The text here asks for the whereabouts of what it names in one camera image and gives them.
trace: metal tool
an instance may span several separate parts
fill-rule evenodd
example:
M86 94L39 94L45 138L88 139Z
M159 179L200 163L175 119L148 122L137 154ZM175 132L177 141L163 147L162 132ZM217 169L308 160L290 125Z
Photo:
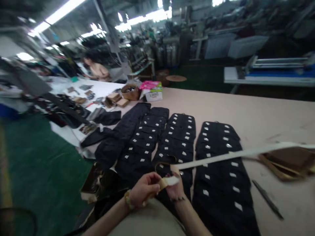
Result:
M280 214L276 205L274 205L274 203L268 197L267 192L255 180L252 180L252 181L253 181L254 185L256 186L256 188L258 189L258 191L260 192L260 194L262 195L262 197L267 202L268 206L271 208L271 210L276 214L276 216L278 216L278 218L280 220L284 220L283 216Z

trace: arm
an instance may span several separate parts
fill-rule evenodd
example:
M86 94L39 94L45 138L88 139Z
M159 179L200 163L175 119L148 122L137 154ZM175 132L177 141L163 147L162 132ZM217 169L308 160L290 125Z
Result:
M130 191L130 204L140 208L143 202L159 192L160 186L157 182L161 177L151 172L142 176L137 184ZM105 215L95 222L83 236L104 236L108 235L130 212L130 207L125 198L120 199Z
M171 200L184 199L175 201L174 204L187 234L189 236L212 236L186 197L180 175L176 173L173 174L179 176L179 182L176 185L166 187L166 190Z

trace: hand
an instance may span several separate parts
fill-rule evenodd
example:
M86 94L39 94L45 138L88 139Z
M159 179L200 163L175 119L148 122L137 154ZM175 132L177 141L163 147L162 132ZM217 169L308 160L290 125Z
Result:
M160 190L161 176L156 172L143 175L129 194L130 202L134 207L141 207L143 202L157 194Z
M183 181L181 180L180 175L173 172L173 175L179 177L179 182L172 186L167 186L166 191L171 200L178 200L182 198L186 198L184 193Z

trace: clutter on table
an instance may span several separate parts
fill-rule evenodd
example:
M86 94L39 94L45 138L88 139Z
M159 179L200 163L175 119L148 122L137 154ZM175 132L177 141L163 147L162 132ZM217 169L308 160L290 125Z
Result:
M147 102L163 100L163 87L159 81L144 81L140 89L142 89L140 99L144 98Z

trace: leather strip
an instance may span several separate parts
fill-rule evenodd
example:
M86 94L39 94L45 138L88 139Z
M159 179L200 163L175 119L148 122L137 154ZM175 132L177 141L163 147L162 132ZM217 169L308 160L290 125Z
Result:
M262 154L262 153L266 153L266 152L270 152L270 151L275 151L275 150L284 149L284 148L293 148L293 147L315 149L315 145L301 145L301 144L292 143L292 142L282 142L282 143L277 143L277 144L271 144L271 145L268 145L265 147L256 147L256 148L252 148L252 149L237 151L237 152L224 154L224 155L220 155L220 156L216 156L216 157L210 157L210 158L197 160L197 161L193 161L193 162L171 165L171 169L172 169L172 167L177 167L178 170L188 169L188 168L201 166L204 164L210 164L210 163L214 163L214 162L225 161L225 160L229 160L229 159L236 158L236 157L244 157L244 156L248 157L248 156L252 156L252 155L258 155L258 154Z

